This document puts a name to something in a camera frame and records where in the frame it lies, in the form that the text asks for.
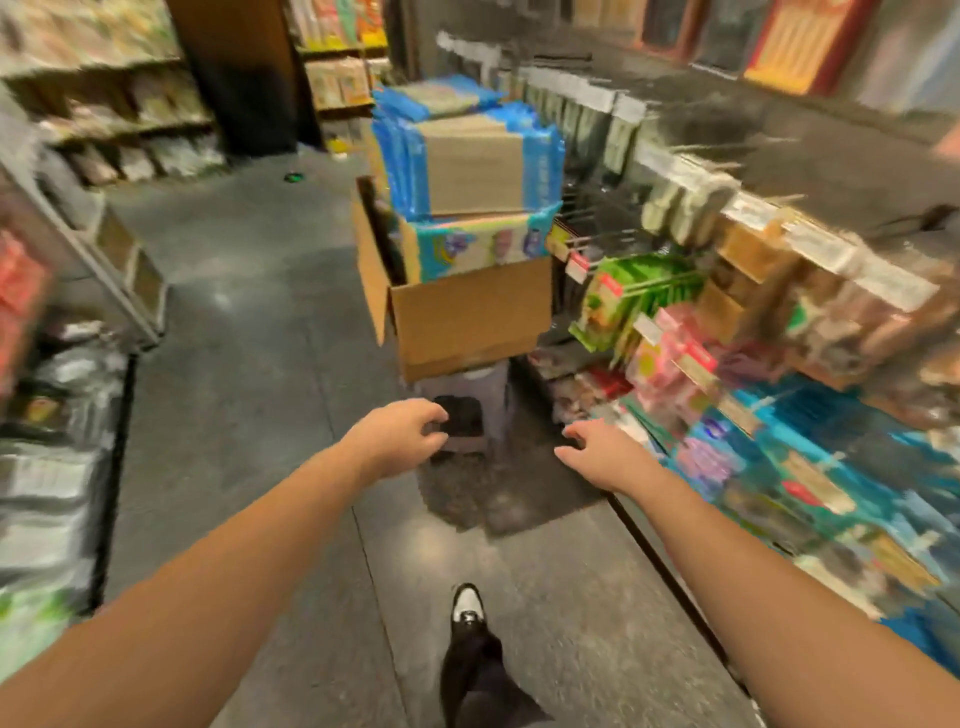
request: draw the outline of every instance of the gray plastic stool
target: gray plastic stool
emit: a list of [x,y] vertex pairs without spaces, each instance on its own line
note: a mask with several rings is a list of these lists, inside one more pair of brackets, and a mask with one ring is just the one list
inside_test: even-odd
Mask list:
[[[435,376],[422,379],[414,384],[414,391],[428,400],[444,400],[449,406],[450,422],[444,431],[450,438],[443,449],[449,452],[485,452],[489,456],[501,454],[506,448],[507,429],[513,417],[513,403],[510,397],[508,373],[510,362],[507,359],[496,362],[485,369],[458,372],[453,375]],[[474,400],[479,405],[481,434],[458,435],[465,427],[458,422],[458,414],[467,408],[458,405],[457,400]]]

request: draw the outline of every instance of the product box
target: product box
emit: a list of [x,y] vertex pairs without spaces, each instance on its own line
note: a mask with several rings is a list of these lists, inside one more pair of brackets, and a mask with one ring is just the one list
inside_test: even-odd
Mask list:
[[560,201],[564,143],[523,104],[411,122],[377,107],[372,131],[408,220],[533,211]]
[[357,179],[351,203],[357,269],[377,343],[396,332],[400,374],[408,382],[531,352],[550,328],[550,258],[397,285],[369,214],[372,181]]
[[547,255],[546,236],[559,205],[534,213],[475,215],[430,223],[400,223],[407,282],[457,276]]

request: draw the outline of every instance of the blue plastic package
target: blue plastic package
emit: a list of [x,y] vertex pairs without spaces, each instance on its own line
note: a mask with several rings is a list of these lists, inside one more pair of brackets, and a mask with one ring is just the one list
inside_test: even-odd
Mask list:
[[380,109],[413,122],[488,109],[500,98],[501,94],[467,76],[445,76],[373,92]]
[[435,222],[401,222],[408,283],[455,276],[547,255],[546,235],[560,205],[532,213]]
[[519,102],[421,124],[377,109],[373,133],[392,203],[407,220],[533,212],[560,201],[563,140]]

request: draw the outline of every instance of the leg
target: leg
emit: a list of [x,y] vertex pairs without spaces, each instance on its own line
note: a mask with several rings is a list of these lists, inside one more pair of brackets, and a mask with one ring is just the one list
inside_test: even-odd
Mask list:
[[476,588],[454,596],[440,696],[447,728],[522,728],[550,720],[503,665],[503,645],[487,627]]

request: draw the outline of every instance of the open cardboard box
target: open cardboard box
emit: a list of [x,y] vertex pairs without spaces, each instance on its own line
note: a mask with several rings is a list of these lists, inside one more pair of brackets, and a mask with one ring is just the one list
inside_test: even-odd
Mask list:
[[377,343],[383,346],[388,322],[396,331],[405,381],[483,366],[536,347],[537,337],[550,328],[549,256],[394,285],[368,213],[372,194],[372,180],[357,178],[351,201],[357,270]]

